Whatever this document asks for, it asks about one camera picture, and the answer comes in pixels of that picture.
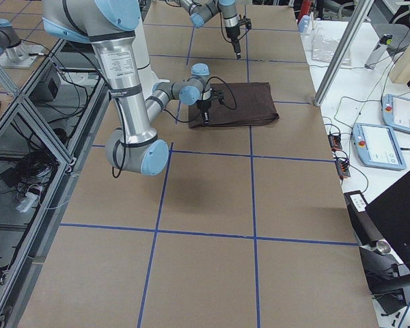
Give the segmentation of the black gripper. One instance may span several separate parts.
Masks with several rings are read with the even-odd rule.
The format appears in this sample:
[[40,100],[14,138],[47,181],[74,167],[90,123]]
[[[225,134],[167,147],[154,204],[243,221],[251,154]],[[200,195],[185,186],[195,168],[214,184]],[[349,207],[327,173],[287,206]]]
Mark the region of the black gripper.
[[241,27],[246,26],[248,30],[251,29],[251,19],[246,16],[235,15],[231,18],[224,18],[224,27],[227,37],[232,43],[232,47],[237,59],[241,58],[241,46],[239,36],[241,34]]
[[225,104],[224,94],[221,90],[210,88],[202,97],[197,101],[197,108],[202,112],[202,119],[204,125],[209,125],[210,116],[209,109],[212,106],[213,101],[218,101],[220,105]]

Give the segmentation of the spare robot arm background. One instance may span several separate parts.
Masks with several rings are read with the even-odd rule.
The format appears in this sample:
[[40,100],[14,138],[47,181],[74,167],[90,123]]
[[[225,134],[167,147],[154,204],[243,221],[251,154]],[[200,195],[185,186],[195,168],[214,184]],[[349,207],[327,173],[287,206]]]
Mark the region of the spare robot arm background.
[[30,68],[37,57],[43,56],[43,47],[26,45],[11,22],[0,18],[0,65],[4,68]]

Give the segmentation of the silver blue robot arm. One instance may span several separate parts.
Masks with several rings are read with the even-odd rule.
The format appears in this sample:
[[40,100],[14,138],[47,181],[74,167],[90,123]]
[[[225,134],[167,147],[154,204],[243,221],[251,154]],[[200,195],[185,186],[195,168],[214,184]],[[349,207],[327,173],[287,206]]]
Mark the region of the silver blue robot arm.
[[203,27],[216,15],[220,15],[223,39],[232,45],[237,59],[241,58],[240,40],[251,29],[251,19],[238,14],[235,1],[207,1],[200,3],[192,0],[165,1],[166,4],[183,8],[195,28]]
[[43,1],[42,9],[49,34],[92,45],[122,124],[106,145],[112,168],[147,176],[161,173],[169,147],[151,123],[171,100],[198,105],[200,111],[222,100],[223,94],[210,86],[208,66],[194,65],[184,82],[156,83],[145,96],[133,50],[141,19],[137,1]]

